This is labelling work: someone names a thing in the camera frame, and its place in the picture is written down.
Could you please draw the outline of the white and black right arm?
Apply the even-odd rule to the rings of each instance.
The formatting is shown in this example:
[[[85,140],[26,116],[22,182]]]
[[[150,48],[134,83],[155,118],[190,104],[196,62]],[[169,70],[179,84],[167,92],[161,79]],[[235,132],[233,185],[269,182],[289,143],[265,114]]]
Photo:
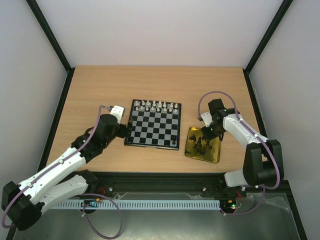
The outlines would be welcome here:
[[[209,111],[198,113],[204,122],[203,135],[212,140],[230,133],[244,148],[243,167],[224,174],[218,191],[229,196],[238,186],[258,186],[276,189],[284,177],[282,146],[257,132],[244,119],[236,107],[226,108],[221,99],[208,103]]]

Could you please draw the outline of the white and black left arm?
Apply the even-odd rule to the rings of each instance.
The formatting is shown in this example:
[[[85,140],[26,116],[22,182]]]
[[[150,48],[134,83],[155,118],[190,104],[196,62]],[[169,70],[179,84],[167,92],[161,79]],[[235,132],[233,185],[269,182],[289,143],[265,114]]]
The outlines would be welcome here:
[[[24,231],[57,203],[90,189],[96,179],[88,170],[68,181],[63,179],[100,155],[116,137],[126,136],[128,128],[121,123],[123,116],[124,109],[117,105],[110,113],[99,114],[94,127],[77,137],[50,165],[19,184],[8,182],[2,190],[2,227],[8,227],[5,219],[9,217],[11,227]]]

